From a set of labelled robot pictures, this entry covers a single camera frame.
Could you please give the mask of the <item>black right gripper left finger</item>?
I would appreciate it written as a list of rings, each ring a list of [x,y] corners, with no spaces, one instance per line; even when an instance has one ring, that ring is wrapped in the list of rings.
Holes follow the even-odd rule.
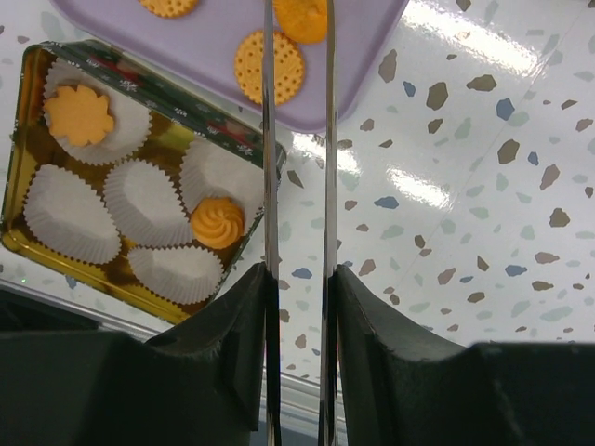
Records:
[[[246,445],[258,427],[267,271],[140,342],[1,295],[5,445]]]

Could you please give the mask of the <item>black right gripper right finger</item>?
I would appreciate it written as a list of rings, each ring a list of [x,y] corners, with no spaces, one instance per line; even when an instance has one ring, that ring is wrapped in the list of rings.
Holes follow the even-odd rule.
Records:
[[[351,445],[590,445],[594,347],[462,347],[337,269],[338,354]]]

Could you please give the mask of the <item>metal tongs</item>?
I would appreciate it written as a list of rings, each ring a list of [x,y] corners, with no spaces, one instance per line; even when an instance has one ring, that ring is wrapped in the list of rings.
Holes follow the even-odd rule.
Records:
[[[273,5],[265,3],[264,49],[262,55],[262,120],[264,142],[264,220],[265,220],[265,343],[266,343],[266,421],[267,443],[280,445],[281,433],[281,377],[279,327],[279,249],[278,249],[278,177],[275,103],[274,103],[274,44]],[[329,296],[332,266],[324,260],[323,322],[321,347],[321,377],[319,396],[318,443],[337,443],[337,348],[336,324]]]

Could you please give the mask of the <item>orange swirl cookie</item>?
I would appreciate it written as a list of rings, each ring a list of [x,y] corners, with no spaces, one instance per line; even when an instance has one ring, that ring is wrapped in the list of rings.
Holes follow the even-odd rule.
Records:
[[[201,244],[221,250],[243,236],[245,217],[243,210],[229,197],[204,198],[192,211],[190,225]]]

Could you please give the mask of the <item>orange flower cookie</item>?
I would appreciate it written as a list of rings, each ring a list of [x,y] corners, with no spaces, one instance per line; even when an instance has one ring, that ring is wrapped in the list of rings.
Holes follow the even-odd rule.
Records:
[[[62,85],[44,103],[49,133],[75,147],[99,144],[115,127],[110,99],[85,85]]]

